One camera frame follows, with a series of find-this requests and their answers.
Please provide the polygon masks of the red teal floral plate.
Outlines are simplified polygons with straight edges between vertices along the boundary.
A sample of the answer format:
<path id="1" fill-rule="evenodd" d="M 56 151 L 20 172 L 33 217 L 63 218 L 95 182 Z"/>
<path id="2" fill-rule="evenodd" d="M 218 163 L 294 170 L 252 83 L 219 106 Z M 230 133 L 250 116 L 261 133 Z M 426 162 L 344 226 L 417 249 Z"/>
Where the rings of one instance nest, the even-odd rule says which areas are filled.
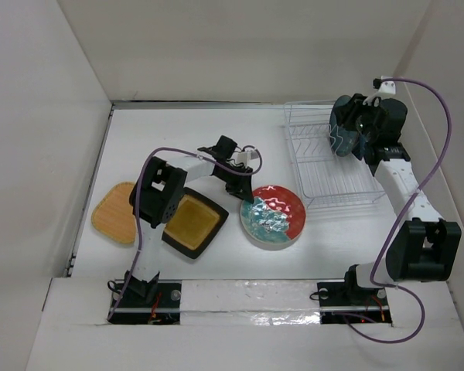
<path id="1" fill-rule="evenodd" d="M 302 200 L 280 185 L 263 185 L 253 201 L 241 203 L 239 217 L 246 236 L 257 247 L 283 250 L 302 234 L 307 212 Z"/>

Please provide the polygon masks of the teal round plate brown rim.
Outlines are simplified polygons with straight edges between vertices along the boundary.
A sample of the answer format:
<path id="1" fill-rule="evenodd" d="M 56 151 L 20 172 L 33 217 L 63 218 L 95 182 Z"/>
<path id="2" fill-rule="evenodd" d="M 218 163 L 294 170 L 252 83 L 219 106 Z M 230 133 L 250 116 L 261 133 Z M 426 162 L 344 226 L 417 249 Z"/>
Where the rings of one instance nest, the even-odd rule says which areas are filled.
<path id="1" fill-rule="evenodd" d="M 359 144 L 359 135 L 356 131 L 348 131 L 337 124 L 335 109 L 347 104 L 351 96 L 343 95 L 339 97 L 329 118 L 329 141 L 333 153 L 339 157 L 351 155 L 354 148 Z"/>

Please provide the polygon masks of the yellow square plate dark rim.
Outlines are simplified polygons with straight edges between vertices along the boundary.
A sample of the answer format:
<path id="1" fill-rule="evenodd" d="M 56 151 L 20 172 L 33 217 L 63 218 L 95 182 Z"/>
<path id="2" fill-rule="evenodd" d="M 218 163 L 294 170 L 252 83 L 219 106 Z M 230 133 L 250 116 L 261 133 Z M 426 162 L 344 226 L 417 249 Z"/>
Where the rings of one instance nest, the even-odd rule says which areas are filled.
<path id="1" fill-rule="evenodd" d="M 185 187 L 162 240 L 190 259 L 197 259 L 225 224 L 229 213 L 212 199 Z"/>

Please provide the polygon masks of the woven bamboo tray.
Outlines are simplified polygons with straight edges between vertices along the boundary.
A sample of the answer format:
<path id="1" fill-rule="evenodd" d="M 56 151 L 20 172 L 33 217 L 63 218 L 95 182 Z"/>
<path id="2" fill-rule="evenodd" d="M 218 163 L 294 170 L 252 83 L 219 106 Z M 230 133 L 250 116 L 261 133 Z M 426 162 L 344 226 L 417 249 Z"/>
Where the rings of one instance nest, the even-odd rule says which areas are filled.
<path id="1" fill-rule="evenodd" d="M 133 182 L 118 183 L 97 204 L 91 214 L 94 229 L 115 243 L 132 245 L 135 242 L 135 218 L 129 203 L 134 186 Z"/>

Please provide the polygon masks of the blue leaf-shaped dish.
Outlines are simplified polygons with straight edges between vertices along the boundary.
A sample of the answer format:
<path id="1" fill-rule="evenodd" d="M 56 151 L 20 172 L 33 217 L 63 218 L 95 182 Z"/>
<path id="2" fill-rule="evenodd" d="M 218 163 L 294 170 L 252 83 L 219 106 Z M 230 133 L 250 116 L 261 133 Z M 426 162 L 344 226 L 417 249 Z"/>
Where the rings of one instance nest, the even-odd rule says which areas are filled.
<path id="1" fill-rule="evenodd" d="M 353 154 L 358 160 L 362 160 L 365 155 L 367 139 L 363 133 L 359 133 L 358 142 L 353 149 Z"/>

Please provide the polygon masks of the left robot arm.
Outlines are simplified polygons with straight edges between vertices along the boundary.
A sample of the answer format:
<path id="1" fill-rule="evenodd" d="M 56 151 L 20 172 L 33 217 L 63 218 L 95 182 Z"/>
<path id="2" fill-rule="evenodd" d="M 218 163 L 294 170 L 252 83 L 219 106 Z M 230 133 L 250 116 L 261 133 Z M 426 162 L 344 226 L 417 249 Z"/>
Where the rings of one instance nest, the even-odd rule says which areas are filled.
<path id="1" fill-rule="evenodd" d="M 136 253 L 121 291 L 130 291 L 131 299 L 140 306 L 151 305 L 157 295 L 163 231 L 176 213 L 186 183 L 213 176 L 224 182 L 228 194 L 252 203 L 252 175 L 260 168 L 253 169 L 248 162 L 255 158 L 263 164 L 254 146 L 238 151 L 237 143 L 223 135 L 215 145 L 194 152 L 170 147 L 154 150 L 129 196 Z"/>

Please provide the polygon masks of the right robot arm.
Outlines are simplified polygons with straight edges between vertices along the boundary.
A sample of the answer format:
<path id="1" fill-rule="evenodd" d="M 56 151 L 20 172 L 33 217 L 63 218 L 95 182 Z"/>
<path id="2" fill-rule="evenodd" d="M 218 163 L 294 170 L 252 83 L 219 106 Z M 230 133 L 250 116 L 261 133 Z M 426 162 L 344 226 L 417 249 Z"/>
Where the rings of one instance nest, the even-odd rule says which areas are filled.
<path id="1" fill-rule="evenodd" d="M 370 264 L 354 264 L 345 274 L 342 295 L 359 304 L 371 290 L 404 281 L 447 281 L 462 231 L 445 220 L 418 184 L 411 157 L 400 141 L 407 106 L 394 98 L 339 97 L 330 114 L 332 149 L 364 162 L 380 183 L 396 214 L 384 250 Z"/>

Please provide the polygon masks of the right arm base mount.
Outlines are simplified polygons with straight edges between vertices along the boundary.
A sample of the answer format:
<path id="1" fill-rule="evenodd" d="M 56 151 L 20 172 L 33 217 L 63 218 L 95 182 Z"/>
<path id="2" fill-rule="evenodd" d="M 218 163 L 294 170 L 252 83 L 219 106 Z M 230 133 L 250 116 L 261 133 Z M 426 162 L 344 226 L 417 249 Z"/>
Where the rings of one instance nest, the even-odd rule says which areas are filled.
<path id="1" fill-rule="evenodd" d="M 342 281 L 318 282 L 309 296 L 319 304 L 323 325 L 328 324 L 391 324 L 387 294 L 383 288 L 349 292 Z"/>

